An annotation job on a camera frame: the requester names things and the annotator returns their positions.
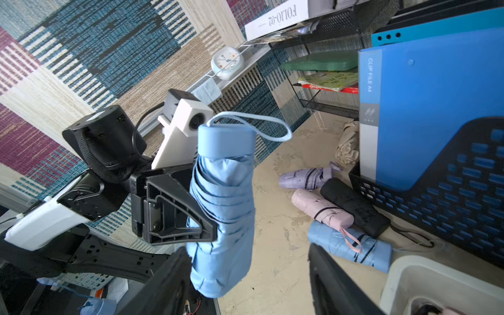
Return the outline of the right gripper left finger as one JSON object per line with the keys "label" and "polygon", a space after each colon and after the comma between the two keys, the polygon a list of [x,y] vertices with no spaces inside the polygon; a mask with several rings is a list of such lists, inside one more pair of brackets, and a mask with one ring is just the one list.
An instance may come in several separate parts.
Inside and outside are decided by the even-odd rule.
{"label": "right gripper left finger", "polygon": [[190,289],[191,259],[179,248],[118,314],[184,314]]}

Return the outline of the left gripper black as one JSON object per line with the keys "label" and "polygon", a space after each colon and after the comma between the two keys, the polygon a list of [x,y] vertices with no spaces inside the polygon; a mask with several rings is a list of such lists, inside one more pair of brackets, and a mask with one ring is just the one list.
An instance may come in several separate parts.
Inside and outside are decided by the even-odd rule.
{"label": "left gripper black", "polygon": [[191,165],[179,165],[132,174],[132,230],[138,237],[151,245],[217,239],[217,223],[189,193],[191,170]]}

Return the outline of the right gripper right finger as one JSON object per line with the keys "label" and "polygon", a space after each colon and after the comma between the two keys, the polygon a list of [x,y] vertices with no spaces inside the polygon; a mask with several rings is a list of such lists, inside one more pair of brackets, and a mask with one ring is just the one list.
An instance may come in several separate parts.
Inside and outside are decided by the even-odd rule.
{"label": "right gripper right finger", "polygon": [[322,247],[311,244],[308,260],[315,314],[383,314]]}

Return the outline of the light blue umbrella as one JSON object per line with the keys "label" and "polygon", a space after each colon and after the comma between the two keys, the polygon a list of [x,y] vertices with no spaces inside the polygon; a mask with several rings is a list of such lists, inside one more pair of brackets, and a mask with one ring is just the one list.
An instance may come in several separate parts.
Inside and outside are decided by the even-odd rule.
{"label": "light blue umbrella", "polygon": [[253,171],[256,138],[283,143],[292,138],[279,118],[221,112],[198,128],[198,157],[190,194],[217,226],[214,241],[186,246],[190,280],[204,297],[224,297],[251,267],[255,233]]}

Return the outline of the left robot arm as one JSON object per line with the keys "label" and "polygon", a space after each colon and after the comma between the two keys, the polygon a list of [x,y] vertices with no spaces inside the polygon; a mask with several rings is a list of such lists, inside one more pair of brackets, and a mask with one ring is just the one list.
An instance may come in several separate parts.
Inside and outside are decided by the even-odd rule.
{"label": "left robot arm", "polygon": [[34,278],[95,273],[148,282],[168,255],[111,244],[88,228],[125,200],[134,234],[151,245],[215,241],[216,224],[189,193],[197,129],[213,111],[185,98],[170,107],[171,117],[159,116],[165,137],[153,159],[118,105],[69,126],[64,139],[87,169],[2,233],[2,260]]}

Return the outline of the blue umbrella near black one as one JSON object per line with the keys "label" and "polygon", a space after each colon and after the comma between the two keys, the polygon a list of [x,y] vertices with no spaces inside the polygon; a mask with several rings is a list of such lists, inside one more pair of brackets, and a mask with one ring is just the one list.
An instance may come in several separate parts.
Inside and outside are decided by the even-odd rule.
{"label": "blue umbrella near black one", "polygon": [[308,231],[308,240],[324,248],[329,254],[372,266],[381,272],[389,272],[392,260],[392,245],[368,236],[354,228],[348,234],[314,221]]}

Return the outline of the white plastic storage box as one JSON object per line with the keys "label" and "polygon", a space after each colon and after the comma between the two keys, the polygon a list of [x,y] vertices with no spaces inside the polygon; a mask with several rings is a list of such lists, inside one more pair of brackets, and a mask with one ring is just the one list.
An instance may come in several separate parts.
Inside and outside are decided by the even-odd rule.
{"label": "white plastic storage box", "polygon": [[503,289],[425,257],[397,259],[379,308],[385,314],[413,314],[423,304],[463,314],[503,314]]}

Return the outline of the pale pink folded umbrella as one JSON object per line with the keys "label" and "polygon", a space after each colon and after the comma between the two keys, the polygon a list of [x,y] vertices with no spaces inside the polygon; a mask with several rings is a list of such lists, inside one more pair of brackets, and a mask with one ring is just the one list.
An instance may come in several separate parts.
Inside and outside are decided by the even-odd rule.
{"label": "pale pink folded umbrella", "polygon": [[297,189],[291,197],[291,202],[315,221],[340,232],[350,249],[355,253],[362,253],[361,242],[347,231],[354,224],[353,215],[307,190]]}

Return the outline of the lilac folded umbrella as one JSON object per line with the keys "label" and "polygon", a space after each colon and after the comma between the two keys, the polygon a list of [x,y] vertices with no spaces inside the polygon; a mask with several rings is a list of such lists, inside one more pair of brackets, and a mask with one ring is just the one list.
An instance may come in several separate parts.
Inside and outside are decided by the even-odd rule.
{"label": "lilac folded umbrella", "polygon": [[334,161],[327,167],[290,171],[280,176],[280,187],[287,189],[316,190],[335,177],[343,168]]}

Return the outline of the cream umbrella at back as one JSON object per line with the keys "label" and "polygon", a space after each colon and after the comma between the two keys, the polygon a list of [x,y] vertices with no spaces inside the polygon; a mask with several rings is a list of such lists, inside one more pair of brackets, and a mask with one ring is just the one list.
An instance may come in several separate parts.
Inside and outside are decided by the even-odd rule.
{"label": "cream umbrella at back", "polygon": [[335,151],[335,157],[343,164],[354,164],[359,160],[359,131],[360,124],[357,121],[351,121],[343,128]]}

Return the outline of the white FOLIO-02 box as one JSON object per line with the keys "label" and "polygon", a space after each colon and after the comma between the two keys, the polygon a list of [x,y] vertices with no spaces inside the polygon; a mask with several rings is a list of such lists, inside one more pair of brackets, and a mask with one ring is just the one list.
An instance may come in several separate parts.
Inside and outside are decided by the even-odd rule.
{"label": "white FOLIO-02 box", "polygon": [[289,0],[246,24],[246,39],[252,41],[300,22],[361,3],[365,1]]}

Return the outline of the light blue cloth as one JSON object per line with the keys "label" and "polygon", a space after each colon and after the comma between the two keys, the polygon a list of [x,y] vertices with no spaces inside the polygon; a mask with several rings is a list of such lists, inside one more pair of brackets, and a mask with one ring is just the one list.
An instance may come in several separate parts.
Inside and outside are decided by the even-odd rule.
{"label": "light blue cloth", "polygon": [[192,94],[200,102],[206,105],[210,105],[222,96],[219,86],[215,83],[215,80],[212,77],[197,86],[197,88],[193,90]]}

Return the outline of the black mesh file holder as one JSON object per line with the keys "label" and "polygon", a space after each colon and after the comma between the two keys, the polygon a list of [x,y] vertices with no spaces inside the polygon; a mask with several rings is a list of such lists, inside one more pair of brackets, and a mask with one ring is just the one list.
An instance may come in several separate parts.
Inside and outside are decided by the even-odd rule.
{"label": "black mesh file holder", "polygon": [[503,118],[466,123],[409,190],[374,183],[356,165],[353,189],[371,204],[503,267]]}

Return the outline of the white round clock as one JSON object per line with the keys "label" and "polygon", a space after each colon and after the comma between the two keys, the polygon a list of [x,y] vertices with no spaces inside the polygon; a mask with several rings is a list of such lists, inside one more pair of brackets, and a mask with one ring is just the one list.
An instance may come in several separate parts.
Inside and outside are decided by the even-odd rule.
{"label": "white round clock", "polygon": [[244,67],[244,57],[233,47],[223,47],[211,59],[213,73],[223,81],[230,81]]}

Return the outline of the blue clip file folder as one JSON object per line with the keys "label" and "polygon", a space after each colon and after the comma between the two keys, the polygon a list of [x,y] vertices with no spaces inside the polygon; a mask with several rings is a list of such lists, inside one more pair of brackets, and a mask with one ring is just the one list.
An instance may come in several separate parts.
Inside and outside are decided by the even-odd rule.
{"label": "blue clip file folder", "polygon": [[503,29],[358,54],[360,174],[399,190],[422,176],[464,124],[503,115]]}

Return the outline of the red and green book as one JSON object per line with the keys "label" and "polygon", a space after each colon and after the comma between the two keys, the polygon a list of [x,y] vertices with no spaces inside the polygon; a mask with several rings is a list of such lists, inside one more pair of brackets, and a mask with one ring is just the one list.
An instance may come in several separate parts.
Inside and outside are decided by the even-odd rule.
{"label": "red and green book", "polygon": [[346,72],[316,72],[299,77],[297,85],[318,91],[358,94],[358,79],[358,70],[356,69]]}

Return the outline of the green book on shelf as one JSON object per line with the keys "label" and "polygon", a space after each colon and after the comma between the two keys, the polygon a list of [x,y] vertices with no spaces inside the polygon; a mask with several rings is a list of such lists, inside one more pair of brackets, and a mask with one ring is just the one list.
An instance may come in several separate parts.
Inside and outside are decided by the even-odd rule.
{"label": "green book on shelf", "polygon": [[312,53],[283,63],[289,71],[346,72],[358,66],[358,51],[328,51]]}

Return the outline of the teal file folder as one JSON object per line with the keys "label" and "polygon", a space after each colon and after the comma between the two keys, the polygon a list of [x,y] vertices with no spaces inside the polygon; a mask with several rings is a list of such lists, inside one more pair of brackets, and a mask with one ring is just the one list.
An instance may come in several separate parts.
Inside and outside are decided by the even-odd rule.
{"label": "teal file folder", "polygon": [[442,35],[502,27],[503,7],[498,7],[396,30],[379,31],[371,36],[371,42],[372,47],[380,47]]}

